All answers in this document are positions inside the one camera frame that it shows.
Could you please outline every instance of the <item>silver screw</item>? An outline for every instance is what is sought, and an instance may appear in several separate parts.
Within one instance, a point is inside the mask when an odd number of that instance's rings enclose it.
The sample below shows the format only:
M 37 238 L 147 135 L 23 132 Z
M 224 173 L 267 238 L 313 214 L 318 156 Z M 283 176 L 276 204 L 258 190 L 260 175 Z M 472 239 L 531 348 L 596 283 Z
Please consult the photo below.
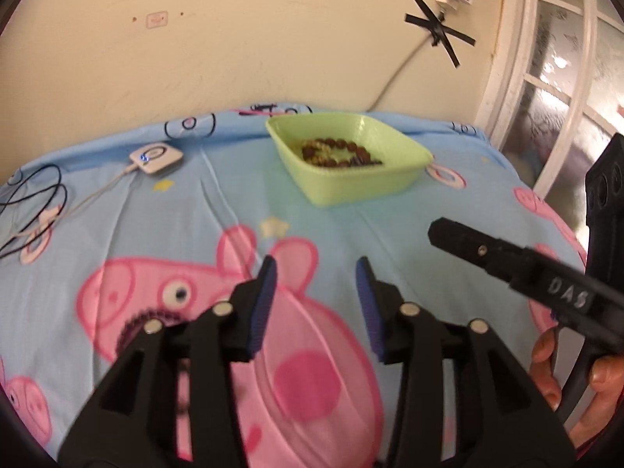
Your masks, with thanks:
M 232 314 L 232 311 L 234 311 L 234 306 L 227 301 L 220 301 L 212 307 L 212 312 L 217 317 L 227 317 L 227 315 Z
M 485 334 L 487 331 L 489 331 L 490 326 L 488 326 L 485 320 L 477 319 L 470 322 L 470 329 L 472 329 L 477 334 Z
M 403 303 L 399 311 L 406 317 L 415 317 L 420 313 L 420 307 L 414 303 Z
M 147 322 L 145 322 L 145 325 L 143 326 L 143 330 L 147 334 L 156 334 L 161 329 L 162 329 L 162 322 L 158 320 L 157 318 L 152 318 L 151 320 L 148 320 Z

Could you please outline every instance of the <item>white square device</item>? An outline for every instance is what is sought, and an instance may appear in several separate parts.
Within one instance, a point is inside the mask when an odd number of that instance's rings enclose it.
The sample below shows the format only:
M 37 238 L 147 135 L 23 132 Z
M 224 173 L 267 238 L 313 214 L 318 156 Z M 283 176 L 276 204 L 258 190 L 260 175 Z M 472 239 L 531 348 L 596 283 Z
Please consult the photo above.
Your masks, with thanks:
M 184 153 L 168 144 L 156 142 L 137 149 L 130 154 L 130 159 L 146 174 L 155 174 L 169 169 L 182 160 Z

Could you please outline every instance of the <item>star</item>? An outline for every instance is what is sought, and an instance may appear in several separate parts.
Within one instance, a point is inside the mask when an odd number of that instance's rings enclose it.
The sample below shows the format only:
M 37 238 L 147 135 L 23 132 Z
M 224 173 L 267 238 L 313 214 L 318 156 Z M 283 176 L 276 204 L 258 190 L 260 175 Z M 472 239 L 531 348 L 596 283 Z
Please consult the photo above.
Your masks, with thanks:
M 269 216 L 260 223 L 260 231 L 262 232 L 263 239 L 282 239 L 286 237 L 286 232 L 288 232 L 289 228 L 290 225 L 288 223 L 275 216 Z
M 163 179 L 158 183 L 154 184 L 154 191 L 167 191 L 169 190 L 175 183 L 170 179 Z

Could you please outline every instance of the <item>human hand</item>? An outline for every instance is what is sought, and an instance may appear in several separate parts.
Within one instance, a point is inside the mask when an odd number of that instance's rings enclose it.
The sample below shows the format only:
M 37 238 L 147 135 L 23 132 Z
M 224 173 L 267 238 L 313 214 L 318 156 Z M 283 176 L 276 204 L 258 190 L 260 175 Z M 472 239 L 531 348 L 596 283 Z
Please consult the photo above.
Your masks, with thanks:
M 529 375 L 553 410 L 561 403 L 561 387 L 552 375 L 550 358 L 555 350 L 555 331 L 546 331 L 533 348 Z M 591 405 L 569 432 L 576 448 L 600 433 L 613 418 L 624 388 L 624 356 L 598 359 L 592 367 L 589 384 L 596 392 Z

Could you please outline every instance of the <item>green bowl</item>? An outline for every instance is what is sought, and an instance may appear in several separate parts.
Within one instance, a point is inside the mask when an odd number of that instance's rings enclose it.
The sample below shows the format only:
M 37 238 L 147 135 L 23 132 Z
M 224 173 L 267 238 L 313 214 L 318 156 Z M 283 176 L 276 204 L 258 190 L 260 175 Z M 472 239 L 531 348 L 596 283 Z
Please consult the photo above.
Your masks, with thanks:
M 358 114 L 277 116 L 267 120 L 266 128 L 294 182 L 319 207 L 405 190 L 433 161 L 433 155 L 424 146 L 386 123 Z M 302 159 L 303 141 L 329 137 L 364 146 L 383 165 L 328 169 Z

